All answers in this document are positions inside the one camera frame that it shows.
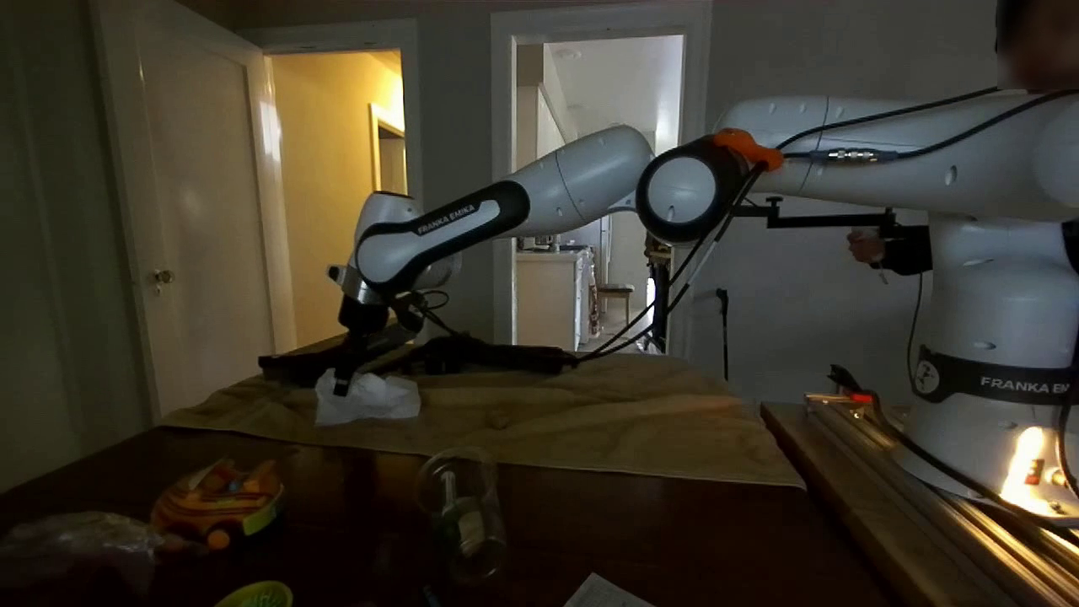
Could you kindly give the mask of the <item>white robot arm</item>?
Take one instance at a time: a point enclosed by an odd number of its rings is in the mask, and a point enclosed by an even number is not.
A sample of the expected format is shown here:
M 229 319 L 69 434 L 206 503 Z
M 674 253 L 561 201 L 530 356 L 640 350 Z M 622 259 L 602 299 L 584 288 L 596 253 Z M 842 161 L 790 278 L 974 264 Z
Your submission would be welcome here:
M 822 201 L 830 225 L 915 240 L 927 217 L 931 288 L 908 382 L 899 465 L 953 497 L 1076 516 L 1076 142 L 1067 90 L 967 90 L 937 101 L 754 99 L 729 124 L 658 152 L 630 124 L 584 135 L 468 197 L 419 208 L 375 197 L 329 279 L 365 334 L 499 238 L 546 238 L 634 214 L 666 244 L 702 244 L 739 217 L 779 225 L 785 201 Z

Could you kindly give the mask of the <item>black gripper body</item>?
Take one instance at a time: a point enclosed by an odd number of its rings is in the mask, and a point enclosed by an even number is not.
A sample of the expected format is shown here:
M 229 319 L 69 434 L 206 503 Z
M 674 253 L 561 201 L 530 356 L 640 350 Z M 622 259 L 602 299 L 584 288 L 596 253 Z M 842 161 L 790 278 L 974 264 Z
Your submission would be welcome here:
M 351 296 L 339 299 L 337 324 L 351 356 L 401 347 L 426 328 L 407 304 L 360 304 Z

